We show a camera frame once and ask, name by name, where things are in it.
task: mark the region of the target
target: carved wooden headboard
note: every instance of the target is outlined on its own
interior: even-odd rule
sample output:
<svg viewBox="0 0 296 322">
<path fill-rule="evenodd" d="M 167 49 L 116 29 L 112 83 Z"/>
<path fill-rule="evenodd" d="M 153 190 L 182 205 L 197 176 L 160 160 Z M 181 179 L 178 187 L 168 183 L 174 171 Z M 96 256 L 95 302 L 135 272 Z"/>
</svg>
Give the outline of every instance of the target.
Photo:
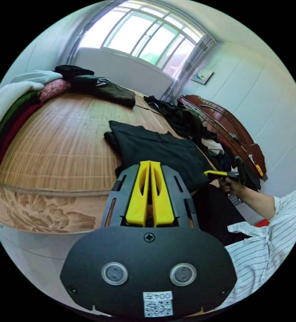
<svg viewBox="0 0 296 322">
<path fill-rule="evenodd" d="M 177 101 L 198 112 L 203 125 L 217 134 L 219 142 L 229 147 L 235 157 L 240 156 L 242 162 L 247 164 L 260 179 L 264 178 L 266 175 L 264 155 L 246 128 L 231 112 L 197 95 L 181 96 Z"/>
</svg>

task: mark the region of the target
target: pile of clothes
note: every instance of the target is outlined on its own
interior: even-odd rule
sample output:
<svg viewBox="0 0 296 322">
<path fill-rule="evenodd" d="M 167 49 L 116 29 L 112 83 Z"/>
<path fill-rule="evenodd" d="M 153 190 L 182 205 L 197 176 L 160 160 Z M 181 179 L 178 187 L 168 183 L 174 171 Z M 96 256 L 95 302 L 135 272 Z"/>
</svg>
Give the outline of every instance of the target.
<svg viewBox="0 0 296 322">
<path fill-rule="evenodd" d="M 109 121 L 109 125 L 111 132 L 106 132 L 104 137 L 121 159 L 121 165 L 115 170 L 117 177 L 128 167 L 150 160 L 177 171 L 191 193 L 210 183 L 204 171 L 213 168 L 192 140 L 116 121 Z"/>
<path fill-rule="evenodd" d="M 0 88 L 0 164 L 26 121 L 45 102 L 66 91 L 90 94 L 129 108 L 135 105 L 134 92 L 78 66 L 60 65 L 54 71 L 17 75 Z"/>
<path fill-rule="evenodd" d="M 94 72 L 78 66 L 60 65 L 55 68 L 63 79 L 71 84 L 72 92 L 93 95 L 97 98 L 133 108 L 136 104 L 135 93 L 121 87 L 104 77 L 94 75 Z"/>
<path fill-rule="evenodd" d="M 16 76 L 10 84 L 0 88 L 0 164 L 10 143 L 30 116 L 54 93 L 69 87 L 61 74 L 35 70 Z"/>
<path fill-rule="evenodd" d="M 216 133 L 203 126 L 199 115 L 184 106 L 156 99 L 154 96 L 145 96 L 146 103 L 161 113 L 173 130 L 180 136 L 192 140 L 208 157 L 219 171 L 229 172 L 236 168 L 235 157 L 229 147 L 218 142 Z M 243 165 L 246 173 L 246 186 L 252 190 L 261 189 L 257 175 L 247 166 Z"/>
</svg>

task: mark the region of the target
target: black cable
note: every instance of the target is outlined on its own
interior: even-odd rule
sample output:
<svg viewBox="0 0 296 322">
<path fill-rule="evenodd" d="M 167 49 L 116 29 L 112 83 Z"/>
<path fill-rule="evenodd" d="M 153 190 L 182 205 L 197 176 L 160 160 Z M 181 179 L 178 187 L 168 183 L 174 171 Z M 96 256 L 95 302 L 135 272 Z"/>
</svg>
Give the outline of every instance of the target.
<svg viewBox="0 0 296 322">
<path fill-rule="evenodd" d="M 142 106 L 139 106 L 139 105 L 137 105 L 137 104 L 135 104 L 135 106 L 140 107 L 140 108 L 143 108 L 143 109 L 145 109 L 145 110 L 147 110 L 147 111 L 151 111 L 151 112 L 153 112 L 153 113 L 155 113 L 155 114 L 157 114 L 157 115 L 163 116 L 162 114 L 159 114 L 159 113 L 157 113 L 157 112 L 155 112 L 155 111 L 151 110 L 150 108 L 142 107 Z"/>
</svg>

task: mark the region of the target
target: green blanket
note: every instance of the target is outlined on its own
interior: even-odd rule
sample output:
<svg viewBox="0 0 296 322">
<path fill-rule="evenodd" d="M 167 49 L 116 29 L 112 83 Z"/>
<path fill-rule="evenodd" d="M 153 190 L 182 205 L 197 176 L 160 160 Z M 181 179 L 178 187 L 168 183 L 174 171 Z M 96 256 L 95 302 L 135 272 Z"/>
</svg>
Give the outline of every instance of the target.
<svg viewBox="0 0 296 322">
<path fill-rule="evenodd" d="M 26 101 L 31 99 L 34 96 L 40 96 L 41 92 L 28 92 L 21 96 L 7 111 L 7 113 L 4 115 L 3 119 L 0 122 L 0 134 L 3 130 L 4 126 L 8 122 L 8 120 L 11 118 L 11 116 L 14 114 L 14 112 Z"/>
</svg>

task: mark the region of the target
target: striped shirt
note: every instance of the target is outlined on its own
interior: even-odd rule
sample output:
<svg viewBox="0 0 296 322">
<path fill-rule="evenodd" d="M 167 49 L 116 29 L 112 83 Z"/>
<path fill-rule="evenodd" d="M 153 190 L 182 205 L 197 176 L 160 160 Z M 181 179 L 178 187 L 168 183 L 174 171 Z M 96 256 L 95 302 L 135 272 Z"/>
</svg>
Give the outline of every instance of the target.
<svg viewBox="0 0 296 322">
<path fill-rule="evenodd" d="M 275 215 L 270 225 L 251 226 L 240 222 L 228 226 L 233 233 L 242 232 L 250 238 L 226 246 L 237 275 L 237 282 L 217 308 L 239 302 L 261 287 L 279 268 L 296 242 L 296 190 L 275 198 Z"/>
</svg>

